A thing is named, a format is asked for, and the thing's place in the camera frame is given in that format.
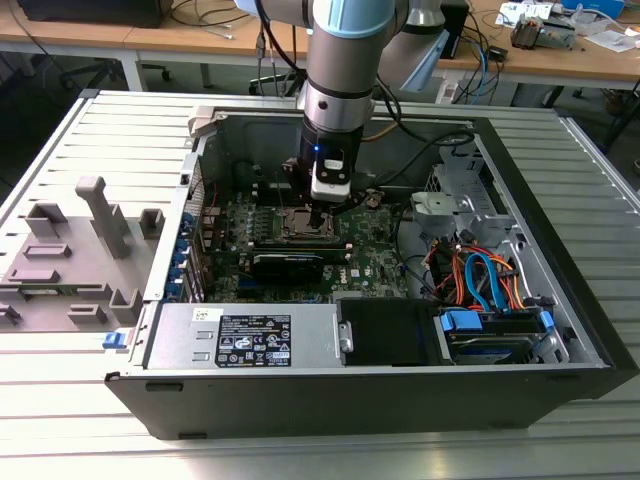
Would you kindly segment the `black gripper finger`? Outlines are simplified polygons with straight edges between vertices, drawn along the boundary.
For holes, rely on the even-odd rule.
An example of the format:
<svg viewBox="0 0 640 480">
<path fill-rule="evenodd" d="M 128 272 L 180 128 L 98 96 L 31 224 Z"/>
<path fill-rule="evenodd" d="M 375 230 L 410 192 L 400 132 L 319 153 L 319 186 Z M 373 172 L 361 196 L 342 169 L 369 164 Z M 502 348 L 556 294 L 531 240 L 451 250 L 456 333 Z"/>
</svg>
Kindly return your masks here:
<svg viewBox="0 0 640 480">
<path fill-rule="evenodd" d="M 292 191 L 306 206 L 310 208 L 309 225 L 313 228 L 320 228 L 320 215 L 317 203 L 319 200 L 313 200 L 311 197 L 311 180 L 312 175 L 309 169 L 304 165 L 298 157 L 291 157 L 281 164 L 281 170 L 287 178 Z"/>
<path fill-rule="evenodd" d="M 358 206 L 358 199 L 356 197 L 349 197 L 340 203 L 319 201 L 317 206 L 320 215 L 320 225 L 323 225 L 329 217 L 339 216 L 355 209 Z"/>
</svg>

